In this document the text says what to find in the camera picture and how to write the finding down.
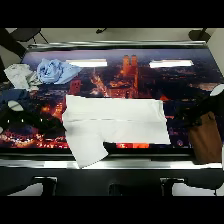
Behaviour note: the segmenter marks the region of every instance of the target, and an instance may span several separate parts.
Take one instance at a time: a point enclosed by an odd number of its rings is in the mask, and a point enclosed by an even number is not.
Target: brown cloth
[[[222,140],[215,115],[208,112],[201,116],[202,125],[188,128],[189,141],[199,163],[222,162]]]

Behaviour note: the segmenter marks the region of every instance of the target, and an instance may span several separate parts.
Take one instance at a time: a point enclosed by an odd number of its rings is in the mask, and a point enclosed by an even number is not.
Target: floor
[[[7,28],[12,32],[16,28]],[[96,34],[97,28],[42,28],[42,34],[48,42],[72,42],[72,41],[102,41],[102,40],[190,40],[188,33],[194,28],[108,28],[101,34]],[[216,28],[208,28],[212,35]],[[45,41],[40,35],[36,36],[37,43]],[[24,46],[33,44],[33,40],[22,43]],[[0,46],[0,55],[8,67],[19,63],[17,55]]]

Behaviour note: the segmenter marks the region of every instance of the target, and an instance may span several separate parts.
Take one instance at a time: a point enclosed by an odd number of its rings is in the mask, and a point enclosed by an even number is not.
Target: white cloth
[[[37,85],[42,84],[38,80],[37,73],[31,71],[30,66],[26,64],[10,65],[4,72],[15,89],[38,90]]]
[[[80,168],[108,155],[103,142],[170,144],[163,102],[66,95],[66,139]]]

